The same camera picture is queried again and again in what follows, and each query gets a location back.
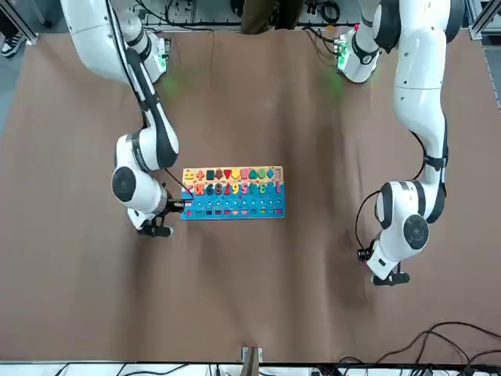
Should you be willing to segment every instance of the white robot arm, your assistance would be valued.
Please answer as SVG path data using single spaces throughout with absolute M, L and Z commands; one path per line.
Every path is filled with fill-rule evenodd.
M 400 122 L 424 146 L 424 171 L 417 179 L 381 187 L 375 212 L 382 230 L 368 248 L 359 250 L 359 259 L 371 268 L 375 280 L 393 285 L 408 281 L 408 276 L 395 280 L 401 276 L 393 269 L 424 249 L 429 224 L 444 210 L 449 155 L 440 95 L 446 45 L 463 22 L 464 1 L 360 2 L 362 22 L 356 32 L 348 33 L 341 71 L 353 82 L 364 82 L 376 67 L 379 48 L 397 49 L 393 107 Z
M 156 219 L 181 212 L 182 201 L 151 172 L 171 167 L 178 156 L 178 138 L 153 87 L 165 72 L 164 40 L 147 34 L 139 18 L 128 10 L 116 13 L 109 0 L 61 0 L 75 48 L 94 73 L 130 85 L 142 111 L 142 129 L 118 139 L 111 186 L 142 233 L 168 237 L 169 227 Z

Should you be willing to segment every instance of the shape sorting board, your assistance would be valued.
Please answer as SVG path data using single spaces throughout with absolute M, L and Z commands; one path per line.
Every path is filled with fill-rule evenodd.
M 181 219 L 265 219 L 285 216 L 282 166 L 185 168 L 182 183 L 193 193 Z M 191 199 L 182 188 L 181 198 Z

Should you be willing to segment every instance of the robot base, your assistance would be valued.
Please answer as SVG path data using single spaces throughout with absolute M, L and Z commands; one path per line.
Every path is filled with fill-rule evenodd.
M 351 29 L 346 34 L 346 49 L 344 51 L 344 61 L 338 66 L 338 70 L 344 74 L 344 76 L 354 82 L 355 84 L 361 84 L 367 81 L 373 71 L 376 69 L 377 60 L 379 59 L 379 54 L 377 54 L 370 64 L 364 65 L 360 63 L 360 59 L 355 55 L 351 41 L 355 35 L 355 30 Z
M 144 60 L 144 66 L 150 75 L 151 81 L 156 82 L 167 71 L 167 56 L 170 51 L 170 42 L 155 34 L 148 34 L 151 39 L 151 53 Z

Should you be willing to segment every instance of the brown cloth surface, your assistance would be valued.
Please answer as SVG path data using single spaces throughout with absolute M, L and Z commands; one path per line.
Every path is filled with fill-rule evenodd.
M 466 32 L 449 45 L 443 89 L 445 213 L 402 265 L 411 283 L 396 288 L 370 284 L 354 238 L 364 196 L 421 163 L 391 106 L 396 55 L 351 85 L 303 31 L 177 34 L 173 46 L 157 84 L 180 140 L 172 171 L 282 165 L 287 217 L 171 215 L 174 237 L 138 237 L 110 190 L 117 138 L 141 124 L 132 92 L 85 69 L 69 35 L 41 36 L 0 146 L 3 360 L 237 361 L 257 345 L 265 361 L 370 362 L 442 320 L 501 331 L 501 116 Z M 372 203 L 361 227 L 367 244 L 378 231 Z M 442 333 L 470 353 L 500 347 L 468 328 Z M 460 361 L 429 342 L 424 362 Z

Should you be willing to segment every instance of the gray floor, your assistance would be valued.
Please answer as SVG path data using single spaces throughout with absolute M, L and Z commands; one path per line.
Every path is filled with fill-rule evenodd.
M 16 91 L 17 77 L 21 71 L 23 62 L 24 46 L 12 59 L 0 57 L 0 134 L 2 134 L 3 124 L 9 114 L 10 103 Z
M 356 22 L 359 17 L 359 11 L 357 7 L 354 7 L 353 0 L 338 0 L 340 5 L 341 18 L 340 22 Z M 31 7 L 31 0 L 16 0 L 16 9 L 21 14 L 21 16 L 28 22 L 29 26 L 36 32 L 40 33 L 64 33 L 67 32 L 67 25 L 64 21 L 63 11 L 59 4 L 59 0 L 36 0 L 38 7 L 40 8 L 42 14 L 47 20 L 52 22 L 52 27 L 47 29 L 43 27 L 38 18 L 36 17 L 33 9 Z M 160 0 L 145 0 L 145 3 L 156 13 L 162 13 L 164 9 L 164 2 Z M 176 0 L 178 7 L 172 7 L 169 12 L 169 16 L 174 22 L 193 22 L 193 21 L 218 21 L 218 22 L 235 22 L 239 21 L 238 17 L 232 14 L 232 11 L 228 5 L 229 0 L 196 0 L 190 3 L 187 0 Z M 159 20 L 154 16 L 149 16 L 147 19 L 143 16 L 143 22 L 149 21 L 152 23 L 150 26 L 155 26 L 162 30 L 171 29 L 171 27 L 166 27 L 165 24 L 162 26 L 157 26 Z M 304 13 L 300 21 L 302 22 L 321 22 L 319 14 L 315 16 L 311 14 Z M 490 41 L 484 41 L 485 43 L 485 57 L 488 62 L 488 67 L 492 76 L 493 83 L 493 95 L 498 100 L 496 93 L 501 92 L 501 47 L 499 45 L 491 45 Z M 20 72 L 21 64 L 23 62 L 24 47 L 14 56 L 12 59 L 7 60 L 0 57 L 0 135 L 2 134 L 3 125 L 9 113 L 10 103 L 12 102 L 13 95 L 16 89 L 16 81 Z

